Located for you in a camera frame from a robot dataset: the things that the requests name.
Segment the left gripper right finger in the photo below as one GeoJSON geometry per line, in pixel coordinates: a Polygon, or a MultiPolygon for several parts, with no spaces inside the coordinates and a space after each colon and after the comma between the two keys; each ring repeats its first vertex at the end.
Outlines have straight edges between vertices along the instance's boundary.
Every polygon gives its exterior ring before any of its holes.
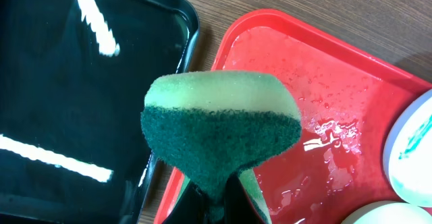
{"type": "Polygon", "coordinates": [[[239,177],[233,174],[225,186],[225,224],[264,224],[264,220],[253,207],[239,177]]]}

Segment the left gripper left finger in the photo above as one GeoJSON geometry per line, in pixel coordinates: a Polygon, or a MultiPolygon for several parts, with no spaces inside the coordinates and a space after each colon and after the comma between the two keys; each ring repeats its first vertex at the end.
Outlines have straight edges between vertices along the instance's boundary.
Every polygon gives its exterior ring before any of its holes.
{"type": "Polygon", "coordinates": [[[163,224],[209,224],[208,207],[207,196],[190,181],[163,224]]]}

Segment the green yellow sponge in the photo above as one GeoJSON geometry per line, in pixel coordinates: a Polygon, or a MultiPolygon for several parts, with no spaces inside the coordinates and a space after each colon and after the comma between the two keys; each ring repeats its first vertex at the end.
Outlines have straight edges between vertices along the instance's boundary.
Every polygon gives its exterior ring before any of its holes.
{"type": "Polygon", "coordinates": [[[157,78],[144,98],[141,128],[152,151],[207,196],[210,223],[224,223],[225,186],[233,174],[268,223],[253,169],[287,151],[302,133],[286,87],[270,74],[241,71],[157,78]]]}

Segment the light blue plate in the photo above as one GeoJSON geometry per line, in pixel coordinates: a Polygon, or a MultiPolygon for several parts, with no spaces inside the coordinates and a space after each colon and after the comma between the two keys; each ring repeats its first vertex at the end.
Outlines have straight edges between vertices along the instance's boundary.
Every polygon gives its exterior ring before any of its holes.
{"type": "Polygon", "coordinates": [[[383,149],[383,170],[404,201],[431,207],[431,91],[413,101],[392,126],[383,149]]]}
{"type": "Polygon", "coordinates": [[[342,224],[431,224],[431,214],[413,204],[379,201],[357,209],[342,224]]]}

